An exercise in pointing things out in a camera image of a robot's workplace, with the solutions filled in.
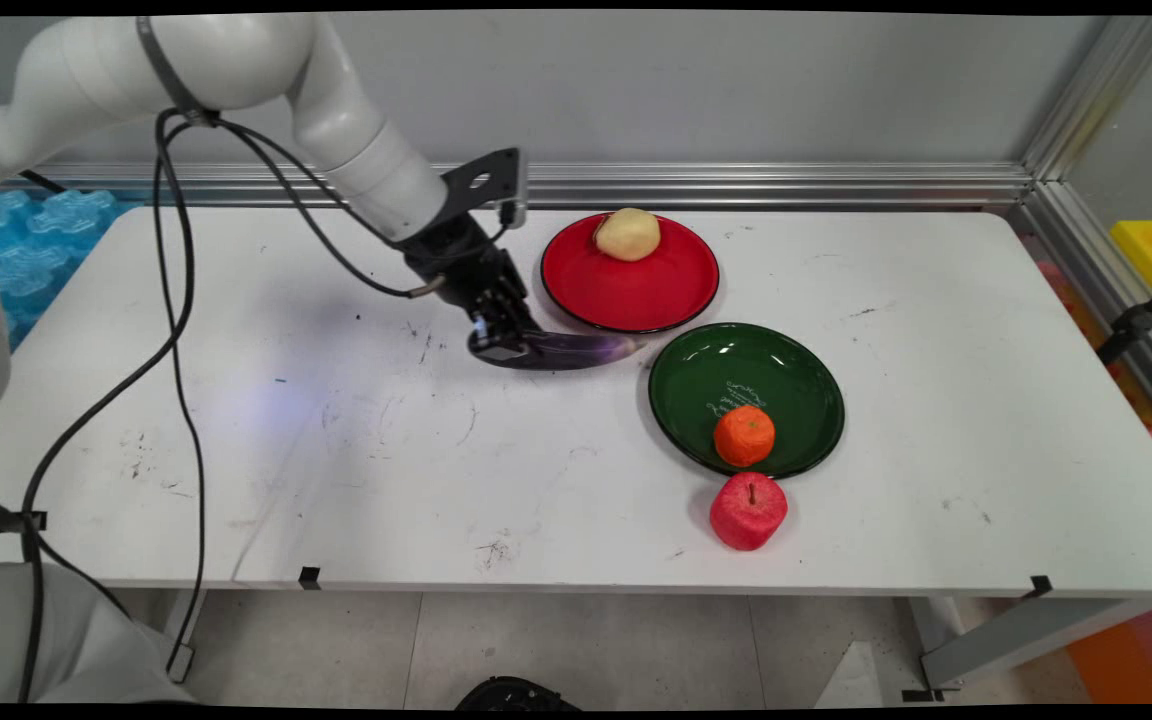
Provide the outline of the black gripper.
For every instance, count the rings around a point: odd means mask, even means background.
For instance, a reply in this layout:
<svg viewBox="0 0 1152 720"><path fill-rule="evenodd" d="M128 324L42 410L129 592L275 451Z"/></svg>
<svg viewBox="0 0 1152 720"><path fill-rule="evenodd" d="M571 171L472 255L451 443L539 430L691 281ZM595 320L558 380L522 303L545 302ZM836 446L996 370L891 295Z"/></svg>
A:
<svg viewBox="0 0 1152 720"><path fill-rule="evenodd" d="M422 281L440 285L435 297L470 316L468 351L479 361L515 359L515 342L530 343L540 325L526 306L526 287L498 232L484 232L463 214L435 225L399 245L408 268Z"/></svg>

